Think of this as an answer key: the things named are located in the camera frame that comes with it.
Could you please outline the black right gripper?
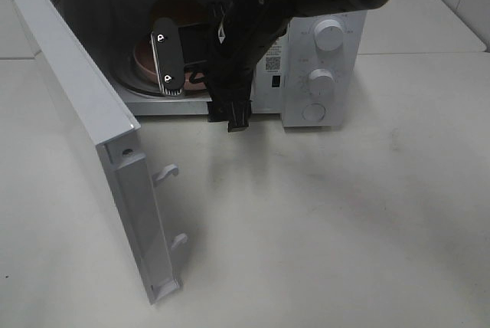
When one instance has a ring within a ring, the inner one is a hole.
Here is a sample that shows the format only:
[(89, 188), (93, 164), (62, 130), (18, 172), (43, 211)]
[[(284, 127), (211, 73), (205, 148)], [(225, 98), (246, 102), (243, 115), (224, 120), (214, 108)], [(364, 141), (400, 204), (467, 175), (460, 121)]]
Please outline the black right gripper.
[(225, 17), (229, 2), (207, 3), (208, 34), (206, 88), (210, 123), (227, 122), (229, 133), (249, 127), (251, 84), (256, 66), (256, 20)]

